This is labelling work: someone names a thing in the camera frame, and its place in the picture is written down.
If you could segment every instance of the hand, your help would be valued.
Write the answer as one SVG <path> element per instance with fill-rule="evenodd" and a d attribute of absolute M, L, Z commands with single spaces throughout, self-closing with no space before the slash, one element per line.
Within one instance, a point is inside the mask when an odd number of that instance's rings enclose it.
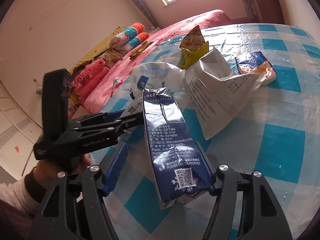
<path fill-rule="evenodd" d="M 83 172 L 87 166 L 91 165 L 91 159 L 89 154 L 82 155 L 81 162 L 72 171 L 72 174 Z M 38 162 L 37 166 L 33 169 L 33 175 L 36 181 L 42 186 L 46 187 L 52 183 L 52 180 L 57 176 L 57 174 L 63 171 L 57 164 L 49 160 L 41 160 Z"/>

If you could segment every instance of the trash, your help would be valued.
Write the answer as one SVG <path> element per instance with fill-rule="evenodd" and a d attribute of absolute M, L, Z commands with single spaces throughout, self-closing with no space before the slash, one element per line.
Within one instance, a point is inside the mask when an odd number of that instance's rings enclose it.
<path fill-rule="evenodd" d="M 214 48 L 186 71 L 185 85 L 205 139 L 220 132 L 247 104 L 266 76 L 235 75 Z"/>
<path fill-rule="evenodd" d="M 179 67 L 188 69 L 197 60 L 209 52 L 209 42 L 205 42 L 200 27 L 194 27 L 181 41 L 180 49 L 183 54 Z"/>
<path fill-rule="evenodd" d="M 207 192 L 212 173 L 170 90 L 145 89 L 143 113 L 161 209 Z"/>
<path fill-rule="evenodd" d="M 144 43 L 142 43 L 142 45 L 140 47 L 138 47 L 137 49 L 133 50 L 130 53 L 130 60 L 134 60 L 137 56 L 139 56 L 152 43 L 153 43 L 153 41 L 145 41 Z"/>
<path fill-rule="evenodd" d="M 135 66 L 129 76 L 131 98 L 142 96 L 144 88 L 169 87 L 171 92 L 182 90 L 185 70 L 163 62 L 144 63 Z"/>
<path fill-rule="evenodd" d="M 263 85 L 267 85 L 276 79 L 277 74 L 271 63 L 261 51 L 251 52 L 235 57 L 236 65 L 241 74 L 258 73 L 266 76 Z"/>
<path fill-rule="evenodd" d="M 117 87 L 119 84 L 121 84 L 121 79 L 120 78 L 115 78 L 114 81 L 113 81 L 113 85 L 112 85 L 112 88 L 115 88 Z"/>

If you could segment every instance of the yellow snack wrapper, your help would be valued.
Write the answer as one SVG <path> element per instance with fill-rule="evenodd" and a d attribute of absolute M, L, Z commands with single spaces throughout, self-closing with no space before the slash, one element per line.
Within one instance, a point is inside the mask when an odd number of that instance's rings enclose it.
<path fill-rule="evenodd" d="M 138 48 L 134 49 L 131 53 L 130 53 L 130 60 L 134 60 L 137 58 L 137 56 L 139 56 L 147 47 L 149 47 L 151 44 L 153 43 L 153 41 L 145 41 L 144 43 L 142 43 L 141 46 L 139 46 Z"/>
<path fill-rule="evenodd" d="M 194 27 L 181 41 L 180 49 L 183 60 L 180 65 L 182 69 L 188 69 L 196 61 L 209 52 L 209 42 L 205 42 L 199 25 Z"/>

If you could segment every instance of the qr code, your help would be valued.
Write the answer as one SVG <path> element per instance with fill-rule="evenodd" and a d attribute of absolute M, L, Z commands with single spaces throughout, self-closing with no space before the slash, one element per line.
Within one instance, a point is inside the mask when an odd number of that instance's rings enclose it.
<path fill-rule="evenodd" d="M 196 181 L 193 180 L 191 168 L 176 169 L 174 170 L 174 173 L 177 177 L 179 189 L 196 186 Z"/>
<path fill-rule="evenodd" d="M 135 108 L 134 106 L 131 106 L 128 111 L 130 114 L 133 114 L 136 110 L 137 108 Z"/>

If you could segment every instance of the white sleeve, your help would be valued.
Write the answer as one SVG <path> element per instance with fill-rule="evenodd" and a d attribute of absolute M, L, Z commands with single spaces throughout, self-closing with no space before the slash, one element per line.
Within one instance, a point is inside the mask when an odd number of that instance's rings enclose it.
<path fill-rule="evenodd" d="M 24 213 L 35 214 L 39 203 L 29 195 L 24 179 L 13 184 L 0 184 L 0 199 Z"/>

